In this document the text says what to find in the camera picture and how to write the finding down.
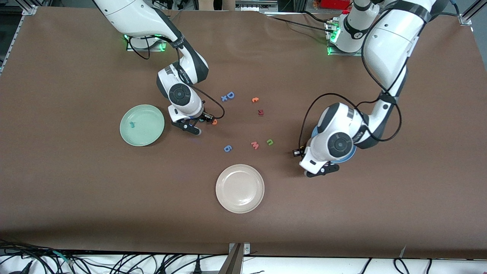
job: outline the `green plate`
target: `green plate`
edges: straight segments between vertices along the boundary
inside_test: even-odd
[[[132,146],[147,146],[154,143],[164,130],[162,112],[151,105],[138,105],[123,115],[120,135]]]

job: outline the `gray floor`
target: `gray floor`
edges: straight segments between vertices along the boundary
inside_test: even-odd
[[[475,0],[458,0],[457,4],[460,8],[460,12],[465,11],[474,2]],[[95,8],[92,0],[53,0],[52,5],[65,7]],[[455,10],[453,6],[448,5],[448,7],[445,9],[445,12],[454,13]],[[6,17],[0,15],[0,34],[2,31],[7,32],[7,35],[4,35],[3,41],[0,41],[0,57],[5,55],[5,47],[8,48],[8,45],[10,44],[10,42],[7,42],[8,37],[10,37],[10,33],[12,31],[14,32],[16,28],[12,26],[12,20],[13,19],[7,19]],[[480,54],[482,55],[485,68],[487,70],[487,8],[480,11],[472,19],[472,24],[473,34],[479,47]]]

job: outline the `red box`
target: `red box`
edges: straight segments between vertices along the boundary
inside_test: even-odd
[[[321,0],[320,7],[327,9],[344,10],[350,4],[350,0]]]

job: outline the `small toy piece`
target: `small toy piece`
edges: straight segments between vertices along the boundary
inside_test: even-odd
[[[221,97],[222,97],[222,102],[225,102],[228,99],[233,99],[235,97],[235,93],[233,93],[233,91],[230,91],[227,95]]]
[[[259,144],[257,142],[252,142],[250,144],[254,147],[254,149],[258,149],[259,148]]]

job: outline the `white floor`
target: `white floor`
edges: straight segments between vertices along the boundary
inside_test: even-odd
[[[91,255],[91,256],[79,256],[86,259],[86,261],[102,264],[106,266],[113,266],[122,255]],[[139,257],[129,261],[122,267],[122,271],[128,271],[134,264],[141,259],[147,257],[147,255],[140,255]],[[162,261],[163,255],[156,255],[157,264],[153,259],[147,259],[143,263],[139,264],[143,272],[140,269],[131,271],[131,274],[151,274],[154,273],[156,267],[158,267]],[[57,267],[54,262],[43,257],[44,260],[51,266],[54,272]],[[201,260],[201,268],[203,271],[215,271],[219,270],[222,266],[226,256],[216,256],[208,259]],[[181,259],[175,261],[166,270],[167,274],[173,274],[173,271],[180,266],[189,263],[196,259],[196,255],[187,255]],[[296,258],[296,257],[246,257],[244,258],[242,274],[254,274],[260,271],[264,271],[263,274],[358,274],[362,272],[362,269],[367,262],[366,258]],[[424,274],[428,265],[427,259],[403,259],[406,263],[409,273],[411,274]],[[8,274],[14,271],[21,271],[31,259],[21,259],[20,257],[14,257],[7,260],[0,265],[0,273]],[[188,274],[194,270],[194,263],[181,269],[176,274]],[[78,274],[83,273],[76,265],[74,265],[75,272]],[[406,273],[406,271],[399,266],[399,269]],[[93,274],[108,274],[109,269],[90,267]],[[66,263],[62,265],[62,272],[70,274],[72,271]],[[472,261],[472,260],[433,260],[430,274],[484,274],[487,272],[487,261]],[[393,266],[392,259],[373,259],[367,267],[367,274],[399,274],[399,272]],[[29,274],[45,274],[42,265],[34,260],[31,266]]]

